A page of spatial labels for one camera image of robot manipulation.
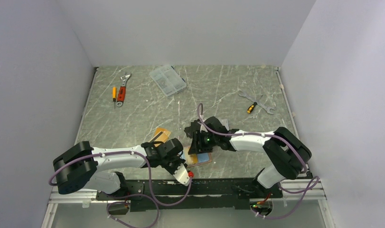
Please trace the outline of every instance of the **clear plastic case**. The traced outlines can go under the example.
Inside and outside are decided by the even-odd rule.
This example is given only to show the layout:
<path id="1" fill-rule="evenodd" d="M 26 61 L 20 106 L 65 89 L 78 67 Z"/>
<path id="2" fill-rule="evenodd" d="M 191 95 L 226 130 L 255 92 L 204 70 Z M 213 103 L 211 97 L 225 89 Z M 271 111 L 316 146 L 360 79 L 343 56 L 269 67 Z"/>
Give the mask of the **clear plastic case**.
<path id="1" fill-rule="evenodd" d="M 149 75 L 157 83 L 161 91 L 166 96 L 173 95 L 187 87 L 187 84 L 184 82 L 184 80 L 170 65 L 156 68 L 151 71 Z"/>

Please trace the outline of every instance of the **gray marble surface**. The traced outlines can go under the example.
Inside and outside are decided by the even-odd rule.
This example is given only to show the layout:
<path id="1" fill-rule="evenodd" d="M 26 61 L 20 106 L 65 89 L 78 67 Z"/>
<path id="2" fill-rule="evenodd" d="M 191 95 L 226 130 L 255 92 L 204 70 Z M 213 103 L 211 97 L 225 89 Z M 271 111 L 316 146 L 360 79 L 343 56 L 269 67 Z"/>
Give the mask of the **gray marble surface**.
<path id="1" fill-rule="evenodd" d="M 203 103 L 204 117 L 228 119 L 230 128 L 267 132 L 279 126 L 293 131 L 286 103 L 272 66 L 174 66 L 187 87 L 166 97 L 149 72 L 158 66 L 104 66 L 98 68 L 86 107 L 78 141 L 90 141 L 100 148 L 125 148 L 152 138 L 157 127 L 170 130 L 171 138 L 190 145 L 184 128 L 197 119 L 197 104 Z M 121 86 L 120 76 L 132 73 L 123 107 L 114 109 L 113 86 Z M 239 89 L 274 106 L 274 115 L 259 106 L 246 112 L 251 101 L 238 96 Z M 231 152 L 216 147 L 212 162 L 192 167 L 195 178 L 254 177 L 271 164 L 258 152 Z M 123 168 L 126 179 L 147 179 L 147 169 Z M 172 179 L 161 167 L 152 171 L 154 179 Z"/>

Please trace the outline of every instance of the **white enclosure wall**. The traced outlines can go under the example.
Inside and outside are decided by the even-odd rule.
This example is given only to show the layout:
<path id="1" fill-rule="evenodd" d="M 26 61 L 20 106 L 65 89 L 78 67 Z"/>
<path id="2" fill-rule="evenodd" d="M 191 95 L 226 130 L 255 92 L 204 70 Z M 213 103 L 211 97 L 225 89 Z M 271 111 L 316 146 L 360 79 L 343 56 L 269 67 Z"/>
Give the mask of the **white enclosure wall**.
<path id="1" fill-rule="evenodd" d="M 0 0 L 0 228 L 40 227 L 93 67 L 54 0 Z"/>
<path id="2" fill-rule="evenodd" d="M 315 0 L 58 0 L 92 64 L 280 66 Z"/>
<path id="3" fill-rule="evenodd" d="M 282 80 L 338 228 L 385 228 L 385 0 L 317 0 Z"/>

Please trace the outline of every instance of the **combination wrench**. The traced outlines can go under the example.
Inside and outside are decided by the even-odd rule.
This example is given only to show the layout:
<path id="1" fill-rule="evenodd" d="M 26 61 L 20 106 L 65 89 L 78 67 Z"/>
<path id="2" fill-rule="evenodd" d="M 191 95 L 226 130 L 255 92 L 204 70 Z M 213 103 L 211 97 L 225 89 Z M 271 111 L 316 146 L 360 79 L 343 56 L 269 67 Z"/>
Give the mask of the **combination wrench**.
<path id="1" fill-rule="evenodd" d="M 262 104 L 261 102 L 255 100 L 255 98 L 252 98 L 250 95 L 247 94 L 247 92 L 245 92 L 245 91 L 243 91 L 243 90 L 239 90 L 239 91 L 238 91 L 238 95 L 239 95 L 239 96 L 242 96 L 242 97 L 245 97 L 245 98 L 247 98 L 248 100 L 254 102 L 254 104 L 248 108 L 248 110 L 247 110 L 248 113 L 250 113 L 250 112 L 254 109 L 255 105 L 259 105 L 259 106 L 260 106 L 261 108 L 263 108 L 267 113 L 269 113 L 269 114 L 271 114 L 271 115 L 274 114 L 273 112 L 271 112 L 271 110 L 275 110 L 274 108 L 268 107 L 268 106 Z"/>

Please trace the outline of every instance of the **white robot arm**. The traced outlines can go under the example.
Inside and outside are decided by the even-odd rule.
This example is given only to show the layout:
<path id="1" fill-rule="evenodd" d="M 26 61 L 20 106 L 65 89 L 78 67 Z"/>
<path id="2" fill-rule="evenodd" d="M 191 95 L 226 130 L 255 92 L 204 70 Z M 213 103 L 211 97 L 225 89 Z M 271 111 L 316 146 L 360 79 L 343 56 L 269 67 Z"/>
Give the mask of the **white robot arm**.
<path id="1" fill-rule="evenodd" d="M 123 151 L 140 153 L 146 157 L 151 167 L 160 165 L 178 182 L 188 186 L 190 178 L 185 160 L 179 155 L 182 150 L 183 146 L 178 139 L 170 139 L 164 143 L 145 142 L 134 147 L 118 149 L 91 147 L 88 141 L 80 142 L 54 160 L 55 171 L 79 157 L 95 156 L 69 165 L 57 174 L 58 192 L 69 194 L 86 188 L 100 190 L 113 196 L 123 196 L 128 191 L 123 174 L 109 173 L 106 170 L 124 167 L 147 168 L 144 158 L 133 153 L 120 153 Z"/>
<path id="2" fill-rule="evenodd" d="M 260 192 L 268 192 L 269 188 L 284 179 L 296 179 L 305 169 L 303 164 L 312 156 L 309 149 L 284 127 L 279 127 L 273 132 L 253 133 L 239 129 L 228 130 L 214 116 L 204 123 L 211 131 L 202 131 L 199 119 L 184 129 L 187 136 L 192 138 L 188 154 L 212 152 L 214 146 L 229 151 L 265 152 L 272 165 L 262 169 L 253 181 Z M 288 142 L 295 151 L 291 148 L 285 149 L 286 144 L 283 141 Z"/>

